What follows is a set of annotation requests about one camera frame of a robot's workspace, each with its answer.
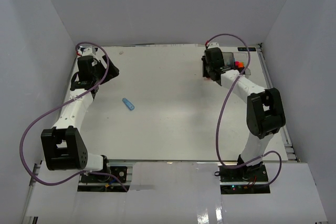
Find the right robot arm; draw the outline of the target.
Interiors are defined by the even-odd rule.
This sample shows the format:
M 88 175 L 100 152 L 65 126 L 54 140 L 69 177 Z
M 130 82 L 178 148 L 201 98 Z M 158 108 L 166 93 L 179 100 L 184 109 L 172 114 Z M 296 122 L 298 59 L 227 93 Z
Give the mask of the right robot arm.
M 228 88 L 228 94 L 237 95 L 247 106 L 249 136 L 237 165 L 231 169 L 241 180 L 250 181 L 263 164 L 270 140 L 286 123 L 280 92 L 250 81 L 249 63 L 236 60 L 233 53 L 222 52 L 218 47 L 205 49 L 202 64 L 204 77 Z

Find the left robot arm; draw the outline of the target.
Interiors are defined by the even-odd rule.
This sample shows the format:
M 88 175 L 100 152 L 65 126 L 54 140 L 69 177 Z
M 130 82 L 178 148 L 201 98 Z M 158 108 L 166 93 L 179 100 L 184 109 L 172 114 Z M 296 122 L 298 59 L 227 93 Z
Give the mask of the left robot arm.
M 104 66 L 93 55 L 81 56 L 77 60 L 78 71 L 72 76 L 69 104 L 51 129 L 41 133 L 46 166 L 49 170 L 88 170 L 101 182 L 110 178 L 111 168 L 104 155 L 88 152 L 80 135 L 80 128 L 89 106 L 93 103 L 98 87 L 119 75 L 119 69 L 102 56 Z

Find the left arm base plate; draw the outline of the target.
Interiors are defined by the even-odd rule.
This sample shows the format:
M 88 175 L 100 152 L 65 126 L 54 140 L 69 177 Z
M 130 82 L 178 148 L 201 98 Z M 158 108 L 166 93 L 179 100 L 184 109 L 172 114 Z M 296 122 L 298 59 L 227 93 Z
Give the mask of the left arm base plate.
M 110 166 L 107 172 L 113 176 L 88 174 L 81 175 L 78 192 L 126 193 L 130 187 L 132 171 L 127 166 Z

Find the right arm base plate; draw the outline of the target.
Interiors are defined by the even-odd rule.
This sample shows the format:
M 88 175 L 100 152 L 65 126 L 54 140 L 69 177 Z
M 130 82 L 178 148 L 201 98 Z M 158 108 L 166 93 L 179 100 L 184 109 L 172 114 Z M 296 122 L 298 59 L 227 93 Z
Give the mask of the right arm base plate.
M 242 168 L 225 169 L 223 166 L 219 166 L 214 176 L 219 178 L 222 195 L 270 193 L 268 174 L 264 164 L 246 173 L 243 173 Z

